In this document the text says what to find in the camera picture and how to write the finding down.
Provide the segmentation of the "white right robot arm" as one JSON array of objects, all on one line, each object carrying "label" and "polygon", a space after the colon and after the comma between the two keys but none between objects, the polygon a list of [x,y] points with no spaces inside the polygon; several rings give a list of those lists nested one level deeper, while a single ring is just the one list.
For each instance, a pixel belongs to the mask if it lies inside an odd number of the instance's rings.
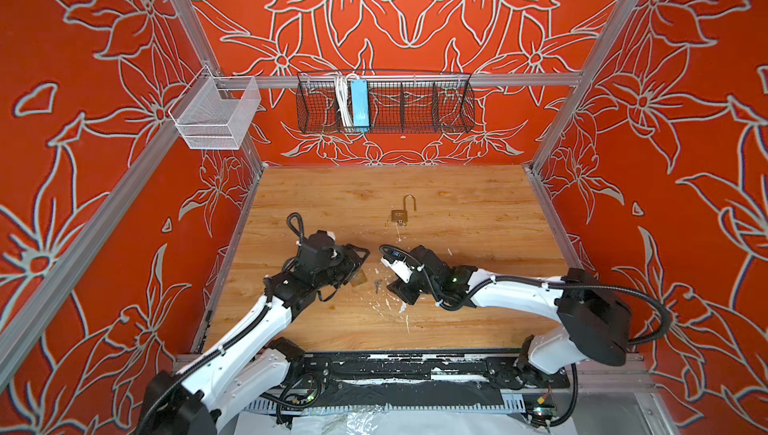
[{"label": "white right robot arm", "polygon": [[[551,375],[586,360],[622,366],[630,348],[664,337],[672,326],[672,314],[662,301],[636,289],[601,284],[583,269],[571,268],[562,277],[524,277],[450,266],[422,245],[406,251],[384,244],[379,251],[383,264],[397,276],[389,291],[408,305],[428,294],[446,311],[504,308],[556,322],[549,332],[526,339],[518,360],[521,371]],[[658,327],[632,337],[632,312],[624,296],[647,303]]]}]

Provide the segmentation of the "large brass padlock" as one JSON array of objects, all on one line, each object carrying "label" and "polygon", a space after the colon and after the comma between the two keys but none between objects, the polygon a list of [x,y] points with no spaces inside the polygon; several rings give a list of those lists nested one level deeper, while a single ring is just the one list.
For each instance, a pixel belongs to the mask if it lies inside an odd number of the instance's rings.
[{"label": "large brass padlock", "polygon": [[412,205],[412,211],[417,211],[416,198],[412,194],[406,194],[402,198],[402,207],[393,208],[390,212],[390,220],[398,226],[406,226],[409,220],[408,203]]}]

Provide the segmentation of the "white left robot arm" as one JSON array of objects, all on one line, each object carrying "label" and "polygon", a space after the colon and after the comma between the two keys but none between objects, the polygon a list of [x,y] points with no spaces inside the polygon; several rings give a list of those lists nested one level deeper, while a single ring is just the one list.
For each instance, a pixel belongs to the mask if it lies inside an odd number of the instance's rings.
[{"label": "white left robot arm", "polygon": [[217,434],[268,390],[285,382],[303,352],[281,337],[325,287],[349,283],[370,255],[337,243],[333,233],[308,235],[301,215],[286,218],[297,252],[265,278],[264,293],[214,346],[175,373],[147,385],[137,434]]}]

